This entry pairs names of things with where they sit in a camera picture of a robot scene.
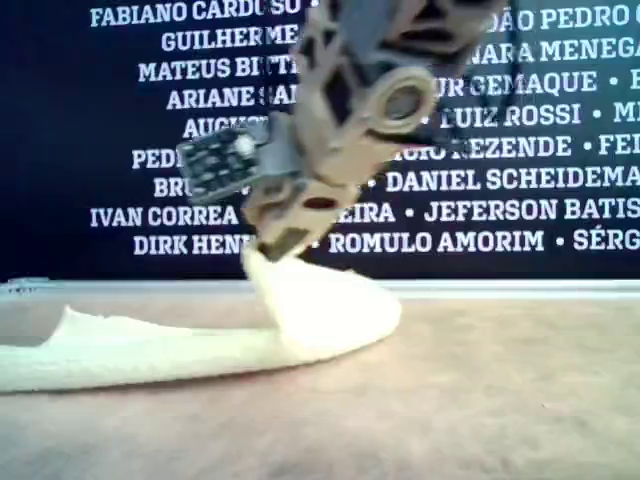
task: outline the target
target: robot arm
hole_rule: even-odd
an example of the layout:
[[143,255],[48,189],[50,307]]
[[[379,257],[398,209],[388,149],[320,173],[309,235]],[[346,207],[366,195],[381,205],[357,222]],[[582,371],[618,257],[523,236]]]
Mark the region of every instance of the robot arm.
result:
[[178,146],[191,201],[245,186],[243,206],[271,261],[322,238],[360,185],[415,138],[506,0],[334,0],[309,10],[292,51],[299,71],[291,114]]

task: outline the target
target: dark blue wall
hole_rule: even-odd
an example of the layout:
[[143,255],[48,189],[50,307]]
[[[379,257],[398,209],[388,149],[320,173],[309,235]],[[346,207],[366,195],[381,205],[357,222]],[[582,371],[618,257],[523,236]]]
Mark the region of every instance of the dark blue wall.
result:
[[[256,15],[92,28],[91,8],[126,2],[45,1],[37,8],[19,0],[7,3],[3,8],[9,20],[3,32],[8,36],[3,41],[5,73],[0,75],[5,118],[0,279],[241,278],[239,257],[233,252],[135,254],[135,236],[185,235],[185,246],[191,250],[193,235],[213,235],[212,241],[222,245],[233,244],[234,234],[250,232],[237,209],[241,194],[222,205],[223,209],[236,207],[240,224],[150,226],[152,207],[185,206],[187,202],[184,197],[154,196],[159,192],[154,191],[154,182],[177,177],[175,168],[146,168],[144,163],[134,168],[134,158],[141,159],[141,151],[175,147],[183,140],[189,119],[263,115],[260,105],[167,110],[167,104],[172,90],[259,87],[259,76],[237,76],[236,58],[267,51],[284,54],[288,45],[163,51],[166,32],[209,30],[214,37],[219,35],[216,30],[264,27],[265,19]],[[296,2],[285,3],[295,6]],[[633,69],[640,69],[640,9],[631,0],[621,0],[617,7],[599,6],[607,3],[583,0],[582,10],[576,10],[575,2],[569,0],[522,4],[521,9],[532,10],[523,14],[523,26],[528,28],[533,20],[532,28],[523,33],[533,61],[525,62],[523,69],[527,78],[535,74],[546,82],[542,90],[533,83],[529,93],[516,97],[514,114],[526,116],[527,125],[468,129],[478,144],[490,147],[486,158],[448,155],[438,160],[434,158],[440,158],[438,152],[433,151],[418,155],[415,161],[393,162],[389,177],[381,176],[364,192],[362,202],[370,205],[359,209],[364,220],[370,216],[363,212],[377,211],[387,215],[374,217],[387,222],[373,223],[376,218],[368,218],[369,223],[341,223],[309,252],[309,258],[378,278],[637,278],[640,71],[634,77]],[[282,38],[287,28],[291,33],[303,19],[304,11],[294,10],[274,17],[275,24],[291,25],[281,30]],[[589,16],[590,25],[580,26],[580,22],[589,23]],[[108,17],[102,10],[95,19]],[[606,25],[610,19],[619,25]],[[580,42],[585,39],[592,39],[598,58],[581,51],[585,46]],[[554,51],[555,41],[559,43]],[[506,42],[506,34],[490,34],[488,42],[498,54],[482,49],[485,64],[474,66],[485,80],[486,75],[508,72],[508,65],[500,63],[504,58],[499,47]],[[216,59],[218,73],[228,75],[214,80],[139,81],[140,63],[195,59]],[[225,62],[232,67],[229,72],[225,72]],[[567,83],[553,93],[558,78]],[[294,77],[284,75],[280,80],[286,84]],[[452,107],[479,105],[473,95],[445,95],[445,101]],[[530,115],[540,117],[536,120]],[[514,156],[510,143],[527,137],[552,139],[555,153]],[[590,142],[591,149],[585,142]],[[497,182],[501,176],[513,180],[518,169],[527,168],[535,169],[529,174],[546,186],[512,189]],[[449,174],[464,170],[461,176],[473,178],[463,183],[464,190],[393,191],[400,183],[407,186],[409,172],[419,178],[423,171],[434,175],[440,170]],[[590,185],[558,185],[562,174],[573,175],[573,180],[582,176]],[[612,185],[607,186],[606,181],[603,185],[607,174],[619,174],[613,179],[618,185],[609,182]],[[504,204],[507,200],[511,201],[508,205]],[[460,203],[464,201],[485,203]],[[450,202],[444,204],[447,209],[466,206],[476,210],[473,215],[455,210],[460,221],[426,221],[425,212],[442,207],[441,202]],[[127,207],[139,208],[142,225],[92,226],[92,219],[109,218],[107,209]],[[546,219],[540,215],[538,219],[517,219],[522,209],[533,216],[536,209],[545,207],[550,209]],[[487,208],[493,208],[493,216],[503,212],[506,217],[491,220]],[[91,209],[103,209],[102,217],[97,210],[92,217]],[[407,215],[407,209],[413,210],[413,216]],[[227,220],[233,219],[233,209],[227,214],[232,214]],[[381,232],[397,235],[385,239],[378,235]],[[400,245],[406,243],[404,252],[394,251],[394,239],[401,239]],[[370,251],[363,252],[367,245]],[[350,252],[340,251],[343,248]]]

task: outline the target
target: beige tabletop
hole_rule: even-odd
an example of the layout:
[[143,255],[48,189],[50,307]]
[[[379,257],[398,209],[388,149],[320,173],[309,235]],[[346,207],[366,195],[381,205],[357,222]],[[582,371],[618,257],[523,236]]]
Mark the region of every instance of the beige tabletop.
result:
[[[70,303],[174,325],[265,320],[236,297]],[[63,304],[2,304],[0,333],[45,332]],[[404,306],[391,338],[320,365],[0,397],[0,478],[640,478],[640,302]]]

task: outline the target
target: white fabric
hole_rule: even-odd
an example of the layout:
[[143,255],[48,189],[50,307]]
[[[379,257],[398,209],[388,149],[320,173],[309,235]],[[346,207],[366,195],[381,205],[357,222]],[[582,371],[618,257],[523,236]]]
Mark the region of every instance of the white fabric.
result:
[[353,272],[254,250],[243,266],[275,322],[265,329],[164,327],[67,307],[38,347],[0,346],[0,391],[68,390],[270,370],[326,360],[391,334],[399,301]]

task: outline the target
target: round joint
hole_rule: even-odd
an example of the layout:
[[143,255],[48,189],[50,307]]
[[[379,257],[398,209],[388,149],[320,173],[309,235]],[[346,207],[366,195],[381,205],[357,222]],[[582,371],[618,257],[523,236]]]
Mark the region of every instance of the round joint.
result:
[[367,113],[370,128],[385,134],[415,130],[437,101],[435,79],[426,68],[401,67],[382,76],[372,87]]

